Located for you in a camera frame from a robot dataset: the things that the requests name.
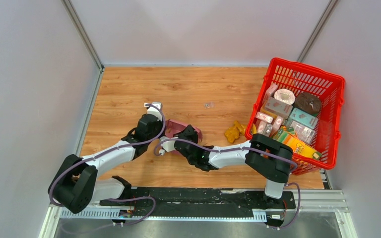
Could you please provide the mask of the pink paper box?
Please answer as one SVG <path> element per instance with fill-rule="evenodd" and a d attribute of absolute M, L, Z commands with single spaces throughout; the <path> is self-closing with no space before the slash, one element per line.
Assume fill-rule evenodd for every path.
<path fill-rule="evenodd" d="M 181 122 L 181 121 L 178 121 L 178 120 L 169 119 L 169 120 L 166 121 L 165 136 L 168 137 L 168 138 L 174 138 L 174 134 L 184 130 L 186 128 L 186 126 L 188 126 L 188 125 L 189 124 L 186 123 L 186 122 Z M 199 135 L 199 141 L 195 142 L 195 143 L 199 143 L 199 142 L 201 142 L 203 140 L 202 132 L 197 127 L 193 126 L 193 128 L 196 129 L 196 131 L 198 132 L 198 135 Z"/>

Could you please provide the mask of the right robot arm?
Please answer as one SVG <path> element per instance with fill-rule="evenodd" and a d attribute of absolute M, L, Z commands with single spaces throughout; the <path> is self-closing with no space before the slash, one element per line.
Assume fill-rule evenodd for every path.
<path fill-rule="evenodd" d="M 283 201 L 284 185 L 289 174 L 297 168 L 292 160 L 293 150 L 263 134 L 255 134 L 244 143 L 232 146 L 201 146 L 198 133 L 188 125 L 174 134 L 174 148 L 190 165 L 203 171 L 223 167 L 247 165 L 266 178 L 263 201 L 268 207 L 277 207 Z"/>

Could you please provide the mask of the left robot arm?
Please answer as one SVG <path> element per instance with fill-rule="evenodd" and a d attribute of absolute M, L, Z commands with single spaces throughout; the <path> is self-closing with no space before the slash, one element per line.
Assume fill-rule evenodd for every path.
<path fill-rule="evenodd" d="M 144 154 L 152 141 L 164 135 L 165 127 L 162 113 L 146 113 L 115 145 L 84 157 L 68 155 L 48 188 L 50 202 L 75 214 L 100 200 L 113 199 L 121 206 L 129 204 L 132 193 L 126 188 L 127 181 L 118 176 L 101 181 L 98 178 Z"/>

